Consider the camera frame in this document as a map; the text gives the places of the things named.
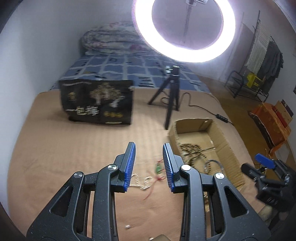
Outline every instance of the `tripod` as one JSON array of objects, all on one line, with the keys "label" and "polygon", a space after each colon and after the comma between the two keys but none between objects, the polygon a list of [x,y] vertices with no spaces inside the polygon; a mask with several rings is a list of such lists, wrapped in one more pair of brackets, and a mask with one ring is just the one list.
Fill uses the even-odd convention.
[{"label": "tripod", "polygon": [[156,97],[165,89],[165,87],[168,84],[170,84],[168,110],[167,110],[167,115],[166,115],[166,120],[165,120],[165,129],[166,130],[168,129],[168,126],[170,124],[170,118],[171,118],[172,110],[173,110],[173,106],[174,106],[174,99],[176,99],[176,111],[179,111],[179,90],[180,90],[179,71],[180,71],[179,66],[173,66],[170,76],[163,82],[163,84],[160,86],[158,91],[155,93],[155,95],[148,102],[148,104],[152,104],[152,102],[156,99]]}]

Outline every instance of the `bed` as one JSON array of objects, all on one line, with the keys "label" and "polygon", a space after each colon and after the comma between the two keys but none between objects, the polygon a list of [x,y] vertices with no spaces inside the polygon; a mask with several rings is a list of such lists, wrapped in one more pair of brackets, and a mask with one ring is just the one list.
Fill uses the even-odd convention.
[{"label": "bed", "polygon": [[[159,88],[168,73],[166,66],[180,66],[180,89],[210,93],[184,63],[177,63],[149,48],[132,22],[110,23],[87,31],[81,38],[85,55],[60,78],[133,80],[137,88]],[[58,89],[58,83],[52,89]]]},{"label": "bed", "polygon": [[[26,233],[33,220],[53,195],[76,171],[85,174],[99,171],[113,163],[118,154],[124,153],[129,141],[136,144],[136,161],[133,173],[140,178],[150,175],[155,163],[162,159],[162,145],[168,142],[168,132],[163,128],[166,106],[160,98],[154,105],[147,105],[155,90],[136,88],[132,124],[105,126],[71,122],[60,104],[60,92],[39,94],[22,127],[12,155],[8,174],[8,201],[10,217]],[[211,94],[189,92],[192,103],[214,113],[227,116],[220,103]],[[181,118],[212,118],[205,110],[187,106],[188,97],[173,111],[172,122]],[[235,127],[217,120],[240,164],[252,164],[248,151]],[[125,194],[116,194],[116,216],[119,239],[143,240],[165,234],[179,240],[183,195],[172,194],[167,181],[155,184],[151,196],[143,200],[147,191],[130,187]],[[256,211],[263,204],[255,199],[253,181],[245,177],[240,190]]]}]

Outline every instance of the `ring light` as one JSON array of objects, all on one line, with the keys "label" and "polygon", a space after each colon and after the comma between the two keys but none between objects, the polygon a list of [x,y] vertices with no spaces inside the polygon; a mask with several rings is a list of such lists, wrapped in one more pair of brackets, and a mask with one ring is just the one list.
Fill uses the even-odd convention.
[{"label": "ring light", "polygon": [[146,42],[159,53],[179,62],[200,63],[221,55],[231,44],[235,33],[235,17],[227,0],[214,0],[220,8],[223,26],[218,39],[210,46],[191,50],[167,42],[156,30],[152,21],[155,0],[135,0],[134,21]]}]

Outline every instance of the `screw head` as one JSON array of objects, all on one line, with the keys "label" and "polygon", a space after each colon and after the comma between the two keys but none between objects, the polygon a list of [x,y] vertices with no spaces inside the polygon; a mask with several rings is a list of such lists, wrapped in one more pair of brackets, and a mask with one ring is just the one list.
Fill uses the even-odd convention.
[{"label": "screw head", "polygon": [[75,172],[74,173],[74,177],[75,178],[81,178],[83,176],[83,173],[82,172]]},{"label": "screw head", "polygon": [[285,176],[285,183],[288,183],[290,181],[290,177],[287,175]]},{"label": "screw head", "polygon": [[181,166],[181,169],[182,169],[183,171],[189,171],[189,170],[191,169],[191,166],[189,166],[189,165],[182,165],[182,166]]},{"label": "screw head", "polygon": [[221,172],[218,172],[215,174],[215,177],[218,178],[218,179],[223,179],[224,178],[224,174],[221,173]]},{"label": "screw head", "polygon": [[111,164],[111,165],[108,166],[108,169],[109,169],[110,171],[114,171],[114,170],[117,169],[117,166],[114,165],[114,164]]}]

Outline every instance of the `red wire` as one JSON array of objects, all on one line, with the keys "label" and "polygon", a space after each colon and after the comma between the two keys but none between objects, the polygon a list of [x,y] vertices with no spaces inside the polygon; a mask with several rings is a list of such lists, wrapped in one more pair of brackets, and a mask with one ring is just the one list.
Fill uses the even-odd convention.
[{"label": "red wire", "polygon": [[165,177],[158,177],[158,176],[155,176],[155,178],[156,178],[156,180],[152,183],[149,194],[148,194],[143,200],[146,200],[146,199],[152,194],[153,189],[154,189],[154,184],[155,184],[157,181],[161,181],[161,180],[164,180],[164,179],[165,179]]}]

